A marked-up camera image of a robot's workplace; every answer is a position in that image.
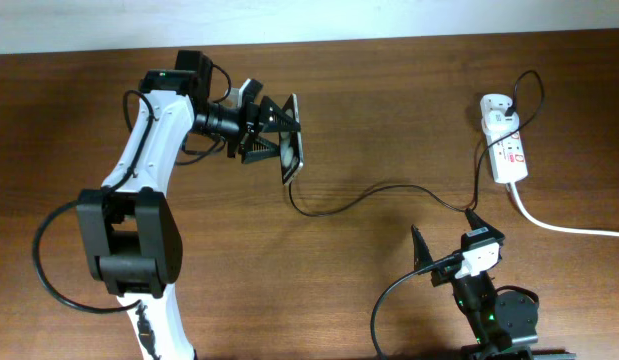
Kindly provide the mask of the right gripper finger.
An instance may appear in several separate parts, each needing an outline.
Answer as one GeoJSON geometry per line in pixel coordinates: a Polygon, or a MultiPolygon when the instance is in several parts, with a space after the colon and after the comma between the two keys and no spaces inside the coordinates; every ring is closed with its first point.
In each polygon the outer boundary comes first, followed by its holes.
{"type": "Polygon", "coordinates": [[[504,234],[501,231],[479,217],[474,210],[468,208],[465,210],[464,214],[471,227],[471,231],[468,232],[470,237],[477,235],[489,235],[494,239],[504,238],[504,234]]]}
{"type": "Polygon", "coordinates": [[[414,248],[414,272],[422,274],[433,263],[433,259],[424,237],[415,225],[411,226],[411,235],[414,248]]]}

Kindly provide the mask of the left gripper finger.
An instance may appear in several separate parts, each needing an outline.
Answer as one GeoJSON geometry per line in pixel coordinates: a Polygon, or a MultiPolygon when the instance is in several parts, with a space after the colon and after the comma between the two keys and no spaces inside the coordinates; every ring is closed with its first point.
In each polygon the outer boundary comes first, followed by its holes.
{"type": "Polygon", "coordinates": [[[300,132],[301,124],[297,117],[297,105],[296,94],[291,94],[283,107],[278,106],[269,96],[264,96],[259,105],[260,132],[300,132]]]}
{"type": "Polygon", "coordinates": [[[249,136],[239,145],[242,164],[251,164],[280,156],[280,147],[260,136],[249,136]]]}

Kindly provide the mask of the black smartphone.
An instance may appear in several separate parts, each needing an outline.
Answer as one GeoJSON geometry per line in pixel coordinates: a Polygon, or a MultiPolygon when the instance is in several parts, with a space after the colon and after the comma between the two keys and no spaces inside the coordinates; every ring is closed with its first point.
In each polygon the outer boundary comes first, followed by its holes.
{"type": "MultiPolygon", "coordinates": [[[[296,125],[300,125],[299,103],[295,93],[290,95],[282,110],[296,125]]],[[[304,166],[301,132],[299,130],[280,132],[279,140],[282,183],[284,186],[289,186],[304,166]]]]}

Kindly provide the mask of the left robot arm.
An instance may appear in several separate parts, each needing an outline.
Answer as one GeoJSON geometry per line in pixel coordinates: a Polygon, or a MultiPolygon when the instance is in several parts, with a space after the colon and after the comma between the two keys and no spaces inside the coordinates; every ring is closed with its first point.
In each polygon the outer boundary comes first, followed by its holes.
{"type": "Polygon", "coordinates": [[[210,101],[214,63],[181,50],[172,70],[150,70],[138,85],[137,121],[117,165],[96,190],[83,190],[77,207],[91,276],[118,298],[145,359],[194,359],[177,303],[183,244],[166,195],[176,158],[190,134],[214,135],[227,155],[249,164],[278,158],[284,185],[303,167],[299,104],[283,106],[258,94],[248,79],[210,101]]]}

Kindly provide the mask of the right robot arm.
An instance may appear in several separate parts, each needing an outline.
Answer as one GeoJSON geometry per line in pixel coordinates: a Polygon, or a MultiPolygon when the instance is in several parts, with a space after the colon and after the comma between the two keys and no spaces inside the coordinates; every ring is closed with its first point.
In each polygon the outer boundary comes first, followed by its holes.
{"type": "Polygon", "coordinates": [[[488,271],[501,260],[505,235],[474,211],[464,212],[470,230],[461,236],[460,248],[434,260],[418,228],[411,228],[414,270],[431,275],[437,287],[449,284],[460,312],[476,338],[461,348],[463,359],[530,359],[530,346],[538,342],[539,297],[517,286],[496,288],[488,271]]]}

